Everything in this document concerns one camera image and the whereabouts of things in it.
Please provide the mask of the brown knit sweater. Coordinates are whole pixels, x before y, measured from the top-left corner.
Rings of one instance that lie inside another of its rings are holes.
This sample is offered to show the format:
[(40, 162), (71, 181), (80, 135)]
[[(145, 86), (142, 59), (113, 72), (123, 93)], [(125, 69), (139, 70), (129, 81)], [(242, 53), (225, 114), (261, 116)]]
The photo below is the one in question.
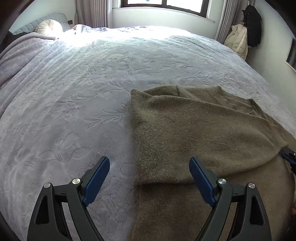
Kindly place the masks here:
[(210, 206), (189, 171), (191, 157), (230, 183), (253, 182), (271, 237), (288, 228), (295, 179), (283, 147), (295, 137), (252, 99), (221, 87), (161, 86), (131, 92), (138, 212), (130, 240), (194, 240)]

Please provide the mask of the dark clothes by headboard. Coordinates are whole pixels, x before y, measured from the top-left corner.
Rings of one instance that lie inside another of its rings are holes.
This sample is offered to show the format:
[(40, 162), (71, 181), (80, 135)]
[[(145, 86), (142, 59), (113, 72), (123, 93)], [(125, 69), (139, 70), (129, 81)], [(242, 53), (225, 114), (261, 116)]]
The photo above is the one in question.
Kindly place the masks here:
[(19, 34), (14, 35), (13, 33), (8, 32), (8, 33), (6, 34), (6, 36), (4, 37), (4, 39), (3, 39), (2, 43), (1, 43), (1, 45), (0, 45), (0, 53), (1, 53), (2, 51), (4, 51), (4, 49), (6, 49), (6, 47), (7, 47), (10, 43), (12, 43), (14, 40), (16, 40), (16, 39), (18, 39), (18, 38), (20, 38), (20, 37), (22, 37), (22, 36), (24, 36), (24, 35), (26, 35), (26, 34), (27, 34), (27, 33), (23, 32), (23, 33), (19, 33)]

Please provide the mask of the cream puffer jacket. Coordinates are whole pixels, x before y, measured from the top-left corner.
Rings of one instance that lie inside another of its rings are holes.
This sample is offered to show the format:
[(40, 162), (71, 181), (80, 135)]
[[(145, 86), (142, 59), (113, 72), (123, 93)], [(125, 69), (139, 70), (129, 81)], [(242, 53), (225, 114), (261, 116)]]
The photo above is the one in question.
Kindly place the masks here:
[(231, 26), (231, 31), (226, 37), (224, 45), (230, 48), (243, 60), (246, 60), (248, 53), (247, 28), (242, 24)]

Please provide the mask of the lavender embossed bedspread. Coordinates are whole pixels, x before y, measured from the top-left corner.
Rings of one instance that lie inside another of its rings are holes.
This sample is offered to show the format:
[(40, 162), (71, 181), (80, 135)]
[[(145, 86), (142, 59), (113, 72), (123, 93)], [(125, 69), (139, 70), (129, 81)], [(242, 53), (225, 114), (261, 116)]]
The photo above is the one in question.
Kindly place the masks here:
[(1, 53), (1, 214), (26, 240), (46, 182), (70, 183), (102, 156), (109, 173), (88, 210), (105, 240), (130, 240), (138, 212), (132, 90), (221, 87), (252, 99), (295, 137), (268, 82), (219, 42), (168, 27), (76, 25), (26, 34)]

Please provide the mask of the black hanging coat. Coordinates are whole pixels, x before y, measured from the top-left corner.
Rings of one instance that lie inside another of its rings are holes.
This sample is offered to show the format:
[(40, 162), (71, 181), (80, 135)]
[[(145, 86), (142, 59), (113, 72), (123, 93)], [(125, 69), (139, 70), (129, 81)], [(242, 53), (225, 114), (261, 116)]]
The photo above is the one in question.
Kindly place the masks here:
[(256, 47), (261, 42), (261, 15), (252, 5), (248, 5), (242, 12), (244, 15), (243, 25), (247, 28), (247, 44), (250, 47)]

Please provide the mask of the right mauve curtain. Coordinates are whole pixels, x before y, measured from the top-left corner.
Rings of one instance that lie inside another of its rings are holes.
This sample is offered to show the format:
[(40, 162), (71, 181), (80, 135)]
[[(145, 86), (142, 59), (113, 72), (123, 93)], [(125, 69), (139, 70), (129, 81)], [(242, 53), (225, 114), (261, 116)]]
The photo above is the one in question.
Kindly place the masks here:
[(215, 35), (215, 40), (223, 44), (226, 35), (231, 27), (236, 13), (238, 1), (226, 0), (223, 3), (222, 14), (220, 22), (218, 25), (217, 33)]

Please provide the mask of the mauve curtain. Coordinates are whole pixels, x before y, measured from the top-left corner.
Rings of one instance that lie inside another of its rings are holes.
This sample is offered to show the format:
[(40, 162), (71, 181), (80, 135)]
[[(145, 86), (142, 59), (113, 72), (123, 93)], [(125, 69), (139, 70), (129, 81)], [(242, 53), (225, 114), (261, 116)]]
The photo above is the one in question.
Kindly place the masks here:
[(218, 25), (217, 33), (215, 35), (215, 40), (223, 44), (226, 35), (231, 27), (236, 13), (238, 1), (226, 0), (223, 3), (222, 14), (220, 22)]
[(112, 1), (107, 0), (77, 0), (75, 20), (77, 24), (92, 28), (111, 26)]

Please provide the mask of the dark framed window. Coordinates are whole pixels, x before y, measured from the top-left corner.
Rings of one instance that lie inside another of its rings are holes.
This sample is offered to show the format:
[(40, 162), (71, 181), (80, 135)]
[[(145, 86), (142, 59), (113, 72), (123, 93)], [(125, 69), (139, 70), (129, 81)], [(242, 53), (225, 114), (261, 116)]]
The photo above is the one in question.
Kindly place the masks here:
[(122, 0), (121, 7), (154, 7), (174, 9), (194, 15), (206, 17), (209, 0)]

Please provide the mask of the round cream pillow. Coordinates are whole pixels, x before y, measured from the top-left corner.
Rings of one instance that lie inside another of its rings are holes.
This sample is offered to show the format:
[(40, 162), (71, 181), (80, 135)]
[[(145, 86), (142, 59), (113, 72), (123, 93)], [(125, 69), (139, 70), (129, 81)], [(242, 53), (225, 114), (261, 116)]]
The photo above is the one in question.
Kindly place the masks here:
[(35, 32), (47, 37), (58, 38), (63, 34), (63, 28), (56, 20), (44, 20), (37, 25)]

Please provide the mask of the left mauve curtain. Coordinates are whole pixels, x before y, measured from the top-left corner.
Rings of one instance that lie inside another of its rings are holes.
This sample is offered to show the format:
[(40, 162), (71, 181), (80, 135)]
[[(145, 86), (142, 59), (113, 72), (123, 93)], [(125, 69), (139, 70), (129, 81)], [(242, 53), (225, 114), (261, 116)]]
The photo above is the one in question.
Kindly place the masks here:
[(77, 24), (92, 28), (111, 26), (112, 1), (107, 0), (77, 0), (75, 20)]

